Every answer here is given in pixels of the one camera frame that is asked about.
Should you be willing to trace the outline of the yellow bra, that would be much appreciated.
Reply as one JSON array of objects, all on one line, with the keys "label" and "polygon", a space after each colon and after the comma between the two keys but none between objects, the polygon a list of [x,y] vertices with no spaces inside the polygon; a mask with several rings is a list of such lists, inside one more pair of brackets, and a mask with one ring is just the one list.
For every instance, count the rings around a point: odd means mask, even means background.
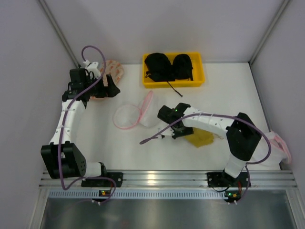
[{"label": "yellow bra", "polygon": [[215,140],[223,139],[223,137],[220,135],[199,128],[193,128],[193,133],[185,136],[184,138],[196,148],[208,146],[211,145]]}]

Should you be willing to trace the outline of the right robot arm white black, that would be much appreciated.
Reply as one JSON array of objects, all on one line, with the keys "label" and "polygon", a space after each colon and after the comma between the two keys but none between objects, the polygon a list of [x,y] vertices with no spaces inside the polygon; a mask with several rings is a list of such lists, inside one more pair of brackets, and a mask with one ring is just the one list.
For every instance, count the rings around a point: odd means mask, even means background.
[{"label": "right robot arm white black", "polygon": [[262,134],[248,115],[237,116],[205,113],[189,104],[179,103],[175,108],[163,106],[157,117],[172,130],[172,138],[192,135],[201,129],[227,140],[231,155],[224,168],[227,176],[237,178],[245,164],[250,161]]}]

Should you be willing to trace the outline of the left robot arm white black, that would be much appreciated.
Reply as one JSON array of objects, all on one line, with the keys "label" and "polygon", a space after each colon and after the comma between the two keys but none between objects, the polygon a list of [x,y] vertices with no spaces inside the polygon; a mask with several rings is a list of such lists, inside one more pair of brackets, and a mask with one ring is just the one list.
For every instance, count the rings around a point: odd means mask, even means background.
[{"label": "left robot arm white black", "polygon": [[92,97],[112,98],[120,93],[110,73],[107,82],[96,78],[85,68],[70,70],[68,90],[62,95],[62,110],[55,134],[48,145],[41,147],[41,156],[52,179],[97,177],[106,174],[101,162],[87,162],[76,146],[78,127]]}]

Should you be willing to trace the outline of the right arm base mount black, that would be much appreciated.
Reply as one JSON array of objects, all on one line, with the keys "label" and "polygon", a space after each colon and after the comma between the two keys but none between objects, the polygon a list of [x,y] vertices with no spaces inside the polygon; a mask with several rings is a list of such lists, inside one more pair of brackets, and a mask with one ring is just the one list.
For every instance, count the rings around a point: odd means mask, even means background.
[{"label": "right arm base mount black", "polygon": [[241,172],[237,178],[222,172],[208,172],[207,174],[208,187],[246,187],[249,182],[249,177],[246,172]]}]

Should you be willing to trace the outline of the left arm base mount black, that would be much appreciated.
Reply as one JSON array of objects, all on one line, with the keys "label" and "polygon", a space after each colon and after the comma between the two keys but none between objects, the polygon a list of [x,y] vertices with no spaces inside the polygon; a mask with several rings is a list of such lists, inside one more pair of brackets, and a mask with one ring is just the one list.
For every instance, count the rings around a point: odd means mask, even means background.
[{"label": "left arm base mount black", "polygon": [[121,187],[123,182],[122,172],[107,172],[102,176],[83,179],[81,187]]}]

